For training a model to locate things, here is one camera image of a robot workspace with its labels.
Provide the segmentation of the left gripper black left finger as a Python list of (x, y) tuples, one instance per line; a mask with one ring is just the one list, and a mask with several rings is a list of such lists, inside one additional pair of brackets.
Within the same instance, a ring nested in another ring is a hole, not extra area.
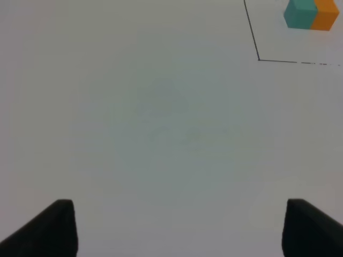
[(58, 199), (1, 241), (1, 256), (77, 256), (73, 201)]

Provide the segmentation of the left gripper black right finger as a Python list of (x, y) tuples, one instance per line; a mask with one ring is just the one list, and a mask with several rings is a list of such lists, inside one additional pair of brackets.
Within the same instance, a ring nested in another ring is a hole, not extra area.
[(342, 224), (304, 199), (288, 199), (281, 247), (284, 256), (342, 256)]

